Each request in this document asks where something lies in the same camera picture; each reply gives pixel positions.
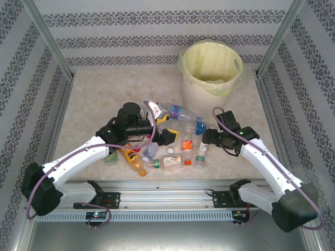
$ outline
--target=beige floor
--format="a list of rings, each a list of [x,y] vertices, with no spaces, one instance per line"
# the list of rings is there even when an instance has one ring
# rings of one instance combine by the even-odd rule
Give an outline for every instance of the beige floor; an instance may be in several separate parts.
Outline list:
[[[125,102],[142,104],[143,100],[182,104],[182,74],[173,69],[78,71],[66,110],[54,159],[74,150],[104,126]],[[264,115],[251,69],[242,87],[234,90],[226,101],[225,110],[232,110],[242,127],[251,126],[275,155],[269,126]],[[165,153],[161,148],[157,156]],[[207,167],[193,166],[175,171],[148,169],[140,177],[118,153],[117,166],[106,166],[101,159],[76,174],[72,180],[200,180],[262,178],[242,156],[227,155],[213,145],[206,157]]]

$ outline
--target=wall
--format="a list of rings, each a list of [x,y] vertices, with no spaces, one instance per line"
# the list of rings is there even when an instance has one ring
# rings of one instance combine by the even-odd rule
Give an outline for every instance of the wall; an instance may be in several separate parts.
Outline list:
[[[308,0],[263,80],[293,172],[319,190],[327,250],[335,249],[335,1]]]
[[[36,1],[73,71],[175,67],[211,38],[257,68],[292,0]]]
[[[25,168],[46,159],[68,84],[22,3],[0,0],[0,250],[26,199]]]

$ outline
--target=plastic bin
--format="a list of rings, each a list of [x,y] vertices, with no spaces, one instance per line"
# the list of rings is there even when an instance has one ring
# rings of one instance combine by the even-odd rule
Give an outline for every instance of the plastic bin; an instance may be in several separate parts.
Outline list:
[[[183,105],[204,119],[215,106],[223,107],[239,86],[244,69],[241,57],[225,44],[203,40],[183,50],[178,67],[184,74]]]

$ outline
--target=orange bottle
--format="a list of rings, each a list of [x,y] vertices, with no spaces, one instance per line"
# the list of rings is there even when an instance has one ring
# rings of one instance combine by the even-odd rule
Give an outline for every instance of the orange bottle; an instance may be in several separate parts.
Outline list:
[[[147,172],[144,170],[143,161],[141,160],[141,158],[138,157],[133,149],[120,148],[119,151],[122,153],[129,166],[134,171],[137,171],[142,177],[147,174]]]

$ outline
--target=blue bottle cap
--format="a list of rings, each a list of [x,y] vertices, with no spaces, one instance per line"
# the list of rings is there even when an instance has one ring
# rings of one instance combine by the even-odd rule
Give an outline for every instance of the blue bottle cap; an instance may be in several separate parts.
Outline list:
[[[197,119],[197,131],[196,131],[196,135],[201,135],[205,132],[206,130],[206,124],[202,123],[202,118],[198,118]]]

